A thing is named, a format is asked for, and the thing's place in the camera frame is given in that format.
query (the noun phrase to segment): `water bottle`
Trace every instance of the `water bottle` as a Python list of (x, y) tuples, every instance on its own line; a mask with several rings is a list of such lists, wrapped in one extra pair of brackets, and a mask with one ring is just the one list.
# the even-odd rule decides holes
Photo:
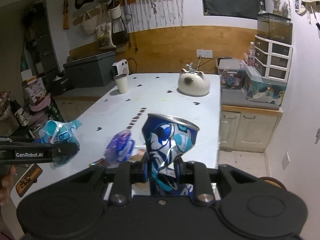
[(250, 42), (249, 52), (248, 52), (248, 66), (253, 67), (254, 66), (254, 56), (255, 56), (256, 50), (254, 47), (254, 42)]

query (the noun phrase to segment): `paper cup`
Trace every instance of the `paper cup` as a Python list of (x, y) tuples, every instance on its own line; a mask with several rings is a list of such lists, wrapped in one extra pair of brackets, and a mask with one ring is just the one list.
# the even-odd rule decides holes
[(118, 90), (121, 94), (128, 92), (127, 74), (120, 74), (114, 77)]

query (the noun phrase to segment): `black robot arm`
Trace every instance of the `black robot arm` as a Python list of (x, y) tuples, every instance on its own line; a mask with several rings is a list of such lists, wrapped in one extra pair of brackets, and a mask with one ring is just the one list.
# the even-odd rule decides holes
[(147, 181), (146, 157), (117, 169), (94, 166), (34, 192), (17, 208), (24, 239), (299, 239), (307, 208), (295, 194), (228, 165), (207, 169), (179, 157), (174, 167), (177, 183), (193, 185), (192, 197), (132, 197), (131, 185)]

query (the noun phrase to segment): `white kettle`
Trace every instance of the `white kettle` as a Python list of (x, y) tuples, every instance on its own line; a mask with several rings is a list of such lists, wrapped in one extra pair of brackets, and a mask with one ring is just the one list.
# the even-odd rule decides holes
[(191, 64), (187, 64), (186, 67), (189, 70), (184, 68), (180, 72), (178, 88), (180, 92), (190, 96), (205, 96), (209, 93), (210, 82), (206, 78), (205, 74), (202, 71), (195, 71), (192, 69)]

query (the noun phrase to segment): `human hand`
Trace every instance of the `human hand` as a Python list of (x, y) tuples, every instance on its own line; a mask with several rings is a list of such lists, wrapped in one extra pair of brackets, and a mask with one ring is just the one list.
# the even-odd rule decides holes
[(10, 168), (9, 174), (4, 176), (1, 179), (1, 185), (2, 185), (2, 187), (0, 188), (0, 205), (1, 206), (7, 203), (10, 199), (10, 192), (8, 187), (10, 187), (10, 185), (13, 184), (15, 174), (16, 174), (16, 169), (12, 165)]

